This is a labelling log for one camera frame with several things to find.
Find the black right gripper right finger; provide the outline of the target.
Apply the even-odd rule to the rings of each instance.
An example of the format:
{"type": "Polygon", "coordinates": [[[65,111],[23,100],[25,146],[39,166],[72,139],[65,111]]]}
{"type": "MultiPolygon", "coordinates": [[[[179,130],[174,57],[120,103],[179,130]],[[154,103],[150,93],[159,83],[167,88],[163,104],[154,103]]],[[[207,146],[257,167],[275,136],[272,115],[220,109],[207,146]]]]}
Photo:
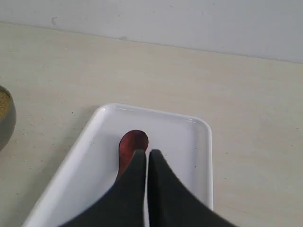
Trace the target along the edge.
{"type": "Polygon", "coordinates": [[[233,227],[199,201],[176,177],[161,151],[149,154],[147,202],[151,227],[233,227]]]}

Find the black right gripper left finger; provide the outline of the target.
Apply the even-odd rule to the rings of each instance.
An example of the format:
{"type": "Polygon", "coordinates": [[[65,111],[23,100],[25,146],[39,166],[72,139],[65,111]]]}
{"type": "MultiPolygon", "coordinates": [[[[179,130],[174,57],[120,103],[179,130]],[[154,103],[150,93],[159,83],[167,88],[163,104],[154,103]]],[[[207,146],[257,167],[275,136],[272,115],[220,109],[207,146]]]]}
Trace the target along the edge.
{"type": "Polygon", "coordinates": [[[126,170],[92,206],[63,227],[143,227],[146,154],[136,150],[126,170]]]}

